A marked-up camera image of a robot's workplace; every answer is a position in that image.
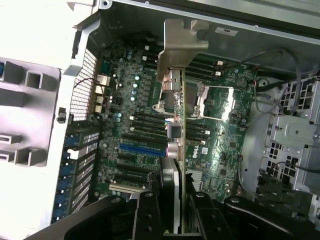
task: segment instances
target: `expansion slot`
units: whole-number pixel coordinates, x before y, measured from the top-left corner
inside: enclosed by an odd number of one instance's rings
[[[136,183],[145,184],[147,182],[147,175],[142,176],[142,175],[133,175],[133,174],[129,174],[129,173],[126,173],[126,174],[116,173],[114,175],[114,180],[116,182],[118,182],[119,180],[120,180],[120,182],[121,182],[121,180],[127,180],[127,181],[130,181],[131,183],[136,182]]]
[[[167,146],[167,142],[168,142],[166,137],[157,137],[157,138],[150,137],[150,136],[138,137],[136,135],[123,134],[121,138],[125,140],[133,140],[133,141],[144,142],[144,143],[155,143],[165,147]]]
[[[136,192],[144,191],[144,189],[141,188],[141,187],[123,185],[123,184],[119,184],[119,183],[110,183],[109,190],[110,191],[121,192],[121,193],[127,193],[127,194],[133,194],[133,193],[136,193]]]
[[[124,143],[120,143],[119,148],[121,150],[127,150],[131,152],[135,152],[137,154],[153,155],[157,157],[164,157],[166,155],[166,153],[163,151],[152,150],[146,147],[133,146],[133,145],[124,144]]]
[[[142,167],[137,167],[137,166],[132,166],[132,165],[126,165],[126,164],[122,164],[122,163],[116,163],[116,167],[117,169],[125,169],[128,171],[133,171],[133,172],[137,172],[137,173],[150,173],[151,170],[150,169],[146,169],[146,168],[142,168]]]

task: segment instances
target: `cable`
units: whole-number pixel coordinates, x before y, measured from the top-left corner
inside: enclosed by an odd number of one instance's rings
[[[75,89],[79,84],[82,84],[84,81],[87,81],[87,80],[94,80],[94,81],[95,81],[95,79],[92,78],[92,77],[84,78],[84,79],[78,81],[78,82],[73,86],[73,88]]]
[[[237,62],[235,64],[231,64],[229,65],[229,67],[231,68],[235,68],[235,67],[238,67],[242,64],[245,64],[246,62],[250,61],[251,59],[254,59],[256,57],[259,57],[261,55],[264,55],[264,54],[269,54],[269,53],[281,53],[283,54],[283,52],[285,51],[286,49],[285,48],[275,48],[275,49],[270,49],[270,50],[265,50],[265,51],[261,51],[261,52],[258,52],[254,55],[251,55],[249,57],[247,57],[246,59],[240,61],[240,62]]]
[[[299,59],[298,57],[296,56],[296,54],[291,51],[290,49],[287,49],[287,48],[284,48],[284,47],[279,47],[279,48],[275,48],[275,49],[271,49],[271,50],[266,50],[266,51],[261,51],[261,52],[258,52],[254,55],[251,55],[249,56],[248,58],[234,64],[234,65],[229,65],[229,67],[237,67],[237,66],[240,66],[248,61],[250,61],[251,59],[254,59],[256,57],[259,57],[261,55],[264,55],[264,54],[268,54],[268,53],[275,53],[275,52],[280,52],[280,53],[283,53],[283,52],[286,52],[288,53],[294,60],[294,65],[295,65],[295,74],[296,74],[296,90],[295,90],[295,95],[294,95],[294,103],[293,103],[293,106],[291,108],[291,110],[287,113],[288,115],[292,115],[299,107],[299,101],[300,101],[300,90],[301,90],[301,86],[302,86],[302,83],[301,83],[301,79],[302,79],[302,73],[301,73],[301,66],[300,66],[300,63],[299,63]]]
[[[309,173],[320,174],[320,169],[310,169],[310,168],[306,168],[306,167],[303,167],[303,166],[296,166],[295,164],[292,164],[292,163],[289,163],[289,162],[286,162],[286,161],[280,161],[280,162],[272,165],[267,174],[271,175],[271,171],[273,169],[275,169],[276,166],[278,166],[280,164],[285,164],[288,167],[294,167],[294,168],[297,168],[297,169],[300,169],[302,171],[306,171],[306,172],[309,172]]]
[[[82,80],[80,80],[79,82],[77,82],[74,86],[73,86],[73,89],[75,89],[79,84],[81,84],[81,83],[83,83],[84,81],[87,81],[87,80],[94,80],[95,81],[95,84],[97,84],[98,86],[100,86],[100,88],[101,88],[101,93],[102,93],[102,98],[103,98],[103,104],[104,104],[104,106],[106,107],[106,108],[108,108],[108,106],[107,106],[107,103],[106,103],[106,101],[105,101],[105,92],[104,92],[104,89],[103,89],[103,85],[102,84],[100,84],[100,82],[98,82],[98,80],[96,80],[95,78],[93,78],[93,77],[88,77],[88,78],[84,78],[84,79],[82,79]]]

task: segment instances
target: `label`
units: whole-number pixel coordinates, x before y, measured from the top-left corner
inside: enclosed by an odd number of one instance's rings
[[[203,147],[202,150],[201,150],[201,154],[207,155],[208,154],[208,148],[207,147]]]
[[[224,35],[229,35],[229,36],[235,36],[237,35],[238,31],[227,29],[227,28],[222,28],[222,27],[217,27],[216,30],[214,31],[217,34],[224,34]]]
[[[195,146],[193,149],[193,155],[192,155],[193,159],[196,159],[198,157],[198,150],[199,150],[199,145]]]

